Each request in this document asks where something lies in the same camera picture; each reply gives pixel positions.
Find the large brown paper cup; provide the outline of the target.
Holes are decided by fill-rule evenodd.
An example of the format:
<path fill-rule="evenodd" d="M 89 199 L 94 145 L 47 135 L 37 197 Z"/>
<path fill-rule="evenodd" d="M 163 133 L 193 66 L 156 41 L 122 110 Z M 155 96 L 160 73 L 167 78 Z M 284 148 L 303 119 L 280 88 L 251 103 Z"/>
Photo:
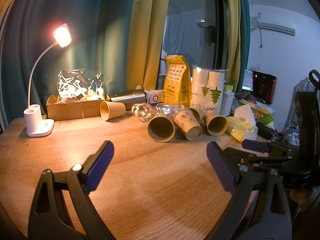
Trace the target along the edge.
<path fill-rule="evenodd" d="M 154 141 L 167 142 L 174 137 L 176 129 L 171 119 L 157 114 L 149 121 L 147 132 Z"/>

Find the right brown paper cup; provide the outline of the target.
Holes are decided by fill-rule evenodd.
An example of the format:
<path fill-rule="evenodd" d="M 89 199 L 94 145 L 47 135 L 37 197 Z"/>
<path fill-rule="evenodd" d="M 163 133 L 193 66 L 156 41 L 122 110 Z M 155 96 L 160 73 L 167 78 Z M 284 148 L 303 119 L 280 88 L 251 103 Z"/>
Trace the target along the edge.
<path fill-rule="evenodd" d="M 212 136 L 222 135 L 228 127 L 227 119 L 223 116 L 216 115 L 215 113 L 207 113 L 204 116 L 204 122 L 208 133 Z"/>

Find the hidden brown paper cup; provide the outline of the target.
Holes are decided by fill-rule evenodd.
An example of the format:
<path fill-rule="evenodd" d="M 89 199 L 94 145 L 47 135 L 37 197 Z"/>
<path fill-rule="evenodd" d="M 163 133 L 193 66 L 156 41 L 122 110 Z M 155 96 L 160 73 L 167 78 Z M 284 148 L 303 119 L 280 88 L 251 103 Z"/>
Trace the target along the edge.
<path fill-rule="evenodd" d="M 188 109 L 192 111 L 199 124 L 204 120 L 205 112 L 203 110 L 193 107 L 189 107 Z"/>

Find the brown cardboard box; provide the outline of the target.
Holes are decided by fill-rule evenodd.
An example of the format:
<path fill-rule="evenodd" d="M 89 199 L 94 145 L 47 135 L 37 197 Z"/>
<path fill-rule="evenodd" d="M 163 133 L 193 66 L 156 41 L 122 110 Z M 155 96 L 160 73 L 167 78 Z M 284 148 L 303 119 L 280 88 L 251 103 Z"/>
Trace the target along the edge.
<path fill-rule="evenodd" d="M 101 103 L 102 100 L 58 103 L 58 97 L 51 95 L 46 103 L 47 114 L 54 121 L 96 117 L 100 115 Z"/>

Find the teal curtain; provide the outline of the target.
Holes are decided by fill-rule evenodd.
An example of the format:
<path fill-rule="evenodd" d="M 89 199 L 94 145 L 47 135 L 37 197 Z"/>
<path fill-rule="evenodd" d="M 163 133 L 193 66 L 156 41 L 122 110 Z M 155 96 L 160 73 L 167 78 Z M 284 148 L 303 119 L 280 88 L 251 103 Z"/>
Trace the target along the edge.
<path fill-rule="evenodd" d="M 5 124 L 57 93 L 61 70 L 101 73 L 126 89 L 133 0 L 1 0 L 1 117 Z"/>

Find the yellow curtain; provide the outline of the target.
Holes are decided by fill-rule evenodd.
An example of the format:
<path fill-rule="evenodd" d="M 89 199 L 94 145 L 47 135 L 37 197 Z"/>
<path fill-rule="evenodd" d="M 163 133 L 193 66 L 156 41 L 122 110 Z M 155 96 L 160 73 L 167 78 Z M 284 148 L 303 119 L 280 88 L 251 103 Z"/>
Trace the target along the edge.
<path fill-rule="evenodd" d="M 227 0 L 228 2 L 228 57 L 226 79 L 233 84 L 233 92 L 236 91 L 240 76 L 240 0 Z"/>
<path fill-rule="evenodd" d="M 156 88 L 169 0 L 133 0 L 126 88 Z"/>

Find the patterned paper cup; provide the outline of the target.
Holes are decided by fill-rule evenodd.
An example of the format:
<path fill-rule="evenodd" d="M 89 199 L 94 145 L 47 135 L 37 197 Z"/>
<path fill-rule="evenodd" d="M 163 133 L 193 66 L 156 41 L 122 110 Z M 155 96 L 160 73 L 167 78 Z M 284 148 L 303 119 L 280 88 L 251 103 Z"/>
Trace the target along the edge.
<path fill-rule="evenodd" d="M 174 124 L 187 140 L 195 140 L 202 134 L 202 127 L 190 109 L 182 109 L 174 116 Z"/>

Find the silver metal flask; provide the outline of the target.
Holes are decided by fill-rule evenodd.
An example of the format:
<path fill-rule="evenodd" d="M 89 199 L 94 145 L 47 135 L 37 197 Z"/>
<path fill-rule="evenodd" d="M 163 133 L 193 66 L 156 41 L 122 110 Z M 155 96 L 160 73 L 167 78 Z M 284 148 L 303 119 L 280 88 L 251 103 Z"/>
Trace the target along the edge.
<path fill-rule="evenodd" d="M 121 102 L 125 105 L 126 110 L 130 110 L 131 107 L 137 103 L 146 102 L 146 94 L 143 90 L 131 90 L 121 93 L 110 95 L 112 102 Z"/>

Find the yellow tissue pack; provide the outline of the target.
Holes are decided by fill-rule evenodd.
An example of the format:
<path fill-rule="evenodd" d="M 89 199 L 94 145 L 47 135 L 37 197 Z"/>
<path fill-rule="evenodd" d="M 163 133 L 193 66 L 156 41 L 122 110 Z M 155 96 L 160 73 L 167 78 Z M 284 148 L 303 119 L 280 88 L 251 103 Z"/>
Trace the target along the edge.
<path fill-rule="evenodd" d="M 227 133 L 239 142 L 256 140 L 258 128 L 251 125 L 246 119 L 238 116 L 227 116 Z"/>

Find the white air conditioner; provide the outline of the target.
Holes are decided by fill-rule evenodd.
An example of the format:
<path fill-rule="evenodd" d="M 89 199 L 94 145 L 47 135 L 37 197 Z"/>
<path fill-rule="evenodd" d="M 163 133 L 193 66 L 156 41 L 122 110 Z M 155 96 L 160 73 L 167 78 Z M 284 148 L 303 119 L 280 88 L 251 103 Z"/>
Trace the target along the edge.
<path fill-rule="evenodd" d="M 280 33 L 295 36 L 296 23 L 293 19 L 279 15 L 262 15 L 251 17 L 251 27 L 277 31 Z"/>

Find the yellow curtain left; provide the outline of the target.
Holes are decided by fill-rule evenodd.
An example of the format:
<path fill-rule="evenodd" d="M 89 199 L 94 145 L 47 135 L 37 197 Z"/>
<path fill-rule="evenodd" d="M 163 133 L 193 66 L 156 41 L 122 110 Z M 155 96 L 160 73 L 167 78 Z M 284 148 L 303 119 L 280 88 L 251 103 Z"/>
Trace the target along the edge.
<path fill-rule="evenodd" d="M 133 0 L 126 88 L 156 88 L 169 0 Z"/>

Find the plain brown paper cup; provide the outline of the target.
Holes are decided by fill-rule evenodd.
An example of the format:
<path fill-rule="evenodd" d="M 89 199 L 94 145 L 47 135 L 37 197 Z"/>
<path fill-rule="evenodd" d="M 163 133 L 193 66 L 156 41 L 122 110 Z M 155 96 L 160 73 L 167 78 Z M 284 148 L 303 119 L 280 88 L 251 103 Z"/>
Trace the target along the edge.
<path fill-rule="evenodd" d="M 115 119 L 126 113 L 126 107 L 121 102 L 102 101 L 100 115 L 104 121 Z"/>

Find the white desk lamp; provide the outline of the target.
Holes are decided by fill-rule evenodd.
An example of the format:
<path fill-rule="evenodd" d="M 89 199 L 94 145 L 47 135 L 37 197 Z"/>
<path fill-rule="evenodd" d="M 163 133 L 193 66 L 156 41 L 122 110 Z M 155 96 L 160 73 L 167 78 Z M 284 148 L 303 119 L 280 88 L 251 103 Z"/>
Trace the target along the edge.
<path fill-rule="evenodd" d="M 55 46 L 60 48 L 68 46 L 72 41 L 71 32 L 67 23 L 61 24 L 53 31 L 54 42 L 49 45 L 36 59 L 31 69 L 28 81 L 27 107 L 23 111 L 26 133 L 28 137 L 45 137 L 53 131 L 55 121 L 53 119 L 42 117 L 42 96 L 47 91 L 47 85 L 44 81 L 33 81 L 33 75 L 37 65 L 43 56 Z"/>

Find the small blue white box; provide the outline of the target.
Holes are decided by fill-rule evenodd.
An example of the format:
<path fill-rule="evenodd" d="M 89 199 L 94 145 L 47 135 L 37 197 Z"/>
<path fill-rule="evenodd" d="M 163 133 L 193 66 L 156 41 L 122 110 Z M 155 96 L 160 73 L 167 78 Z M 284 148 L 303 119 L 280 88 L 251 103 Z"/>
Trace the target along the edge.
<path fill-rule="evenodd" d="M 164 90 L 156 89 L 156 90 L 145 90 L 146 102 L 155 105 L 157 103 L 164 102 Z"/>

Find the yellow curtain right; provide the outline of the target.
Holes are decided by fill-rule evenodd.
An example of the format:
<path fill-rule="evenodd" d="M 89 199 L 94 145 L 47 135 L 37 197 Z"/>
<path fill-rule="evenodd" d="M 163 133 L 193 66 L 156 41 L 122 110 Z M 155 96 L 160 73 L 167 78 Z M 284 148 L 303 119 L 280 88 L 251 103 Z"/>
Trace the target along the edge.
<path fill-rule="evenodd" d="M 228 2 L 228 57 L 226 79 L 233 84 L 233 92 L 236 91 L 240 76 L 240 0 L 227 0 Z"/>

